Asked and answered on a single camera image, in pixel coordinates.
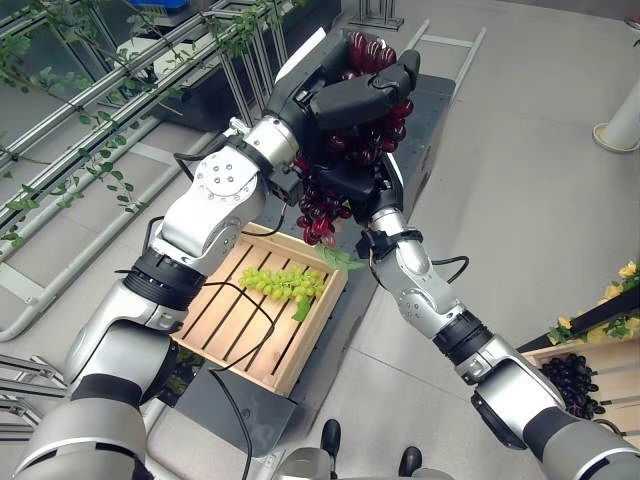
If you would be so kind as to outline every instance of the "green grape bunch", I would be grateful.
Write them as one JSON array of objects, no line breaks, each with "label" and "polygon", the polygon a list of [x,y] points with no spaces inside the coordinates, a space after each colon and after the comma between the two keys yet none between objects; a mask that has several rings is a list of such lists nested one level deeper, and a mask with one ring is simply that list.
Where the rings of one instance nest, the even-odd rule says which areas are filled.
[{"label": "green grape bunch", "polygon": [[241,287],[256,290],[274,301],[294,300],[298,311],[294,320],[303,321],[311,308],[311,299],[320,298],[324,292],[323,275],[316,270],[305,272],[295,265],[290,270],[272,272],[268,268],[258,270],[247,268],[242,272],[238,283]]}]

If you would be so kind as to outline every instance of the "wooden crate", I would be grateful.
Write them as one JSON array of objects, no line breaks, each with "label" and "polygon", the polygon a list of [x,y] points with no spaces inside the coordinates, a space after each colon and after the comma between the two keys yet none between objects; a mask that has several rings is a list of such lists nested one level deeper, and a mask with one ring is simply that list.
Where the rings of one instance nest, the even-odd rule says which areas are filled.
[{"label": "wooden crate", "polygon": [[[264,227],[249,224],[246,231],[264,233]],[[274,302],[254,290],[245,290],[275,321],[271,337],[254,354],[232,367],[238,375],[279,395],[291,393],[320,332],[347,282],[344,271],[331,269],[313,247],[296,238],[276,233],[268,237],[241,235],[223,264],[208,282],[238,285],[248,267],[271,271],[312,268],[325,274],[325,291],[313,300],[304,322],[291,318],[293,301]],[[253,349],[264,338],[269,320],[247,298],[229,286],[204,287],[189,307],[182,330],[173,334],[182,346],[226,366]]]},{"label": "wooden crate", "polygon": [[597,344],[565,344],[523,353],[537,368],[553,357],[584,355],[593,369],[592,382],[600,387],[589,393],[607,410],[604,418],[628,433],[625,440],[640,448],[640,339],[608,339]]}]

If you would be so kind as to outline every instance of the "black platform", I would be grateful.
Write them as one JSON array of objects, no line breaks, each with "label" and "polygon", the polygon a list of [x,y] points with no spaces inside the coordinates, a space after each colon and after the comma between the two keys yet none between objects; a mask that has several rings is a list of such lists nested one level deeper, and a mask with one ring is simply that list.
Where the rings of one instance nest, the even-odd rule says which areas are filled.
[{"label": "black platform", "polygon": [[[405,214],[413,211],[415,201],[433,170],[435,153],[446,114],[455,88],[452,80],[420,75],[411,98],[415,104],[407,119],[407,138],[394,154],[404,178]],[[282,204],[270,198],[257,223],[275,225]],[[297,208],[288,209],[281,229],[283,233],[300,237],[295,225],[300,215]],[[360,239],[360,227],[355,222],[345,225],[337,235],[338,248],[357,257],[355,244]],[[253,440],[253,454],[269,453],[283,436],[305,435],[338,373],[347,346],[373,297],[376,282],[368,269],[349,273],[349,280],[332,315],[314,347],[291,395],[281,397],[230,372],[222,374],[242,411]],[[176,409],[219,437],[245,450],[244,437],[227,398],[215,379],[201,369]]]}]

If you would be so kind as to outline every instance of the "grape leaf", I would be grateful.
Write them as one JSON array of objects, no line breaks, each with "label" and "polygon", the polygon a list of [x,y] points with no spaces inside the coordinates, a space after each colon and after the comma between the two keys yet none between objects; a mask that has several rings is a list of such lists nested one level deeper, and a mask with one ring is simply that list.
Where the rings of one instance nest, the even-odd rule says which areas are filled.
[{"label": "grape leaf", "polygon": [[294,313],[291,318],[296,322],[302,323],[304,319],[307,318],[309,310],[311,310],[311,303],[308,299],[304,298],[296,303],[296,305],[298,306],[298,310],[296,310],[296,313]]},{"label": "grape leaf", "polygon": [[364,263],[354,260],[350,253],[343,252],[342,250],[327,247],[322,244],[316,245],[315,249],[324,261],[327,262],[327,265],[335,270],[357,270],[365,266]]}]

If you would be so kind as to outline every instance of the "red grape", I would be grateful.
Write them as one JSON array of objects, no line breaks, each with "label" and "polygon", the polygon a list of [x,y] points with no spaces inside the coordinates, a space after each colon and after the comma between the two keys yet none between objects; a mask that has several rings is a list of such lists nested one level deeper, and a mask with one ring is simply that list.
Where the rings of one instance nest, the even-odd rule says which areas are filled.
[{"label": "red grape", "polygon": [[362,32],[354,32],[349,39],[348,53],[351,66],[355,69],[362,71],[364,64],[365,48],[367,46],[367,39]]},{"label": "red grape", "polygon": [[379,72],[396,63],[396,51],[391,47],[384,47],[378,54],[375,71]]},{"label": "red grape", "polygon": [[378,56],[380,55],[380,44],[375,40],[371,40],[367,43],[367,47],[365,49],[364,54],[364,63],[362,65],[361,70],[365,73],[374,73],[376,72],[376,65],[379,62]]},{"label": "red grape", "polygon": [[[349,81],[362,74],[375,74],[397,61],[393,48],[382,47],[377,41],[367,41],[360,32],[349,37],[348,57],[350,65],[340,72],[340,81]],[[352,162],[377,178],[380,171],[379,155],[382,152],[394,152],[398,148],[398,142],[406,136],[405,118],[412,111],[413,103],[406,99],[381,118],[326,132],[323,139],[324,159],[330,160],[330,163]],[[299,202],[302,215],[296,220],[296,224],[303,229],[303,239],[309,245],[322,242],[334,247],[336,229],[333,221],[353,215],[351,209],[345,206],[348,198],[318,184],[304,157],[298,157],[294,164],[299,169],[304,191]]]}]

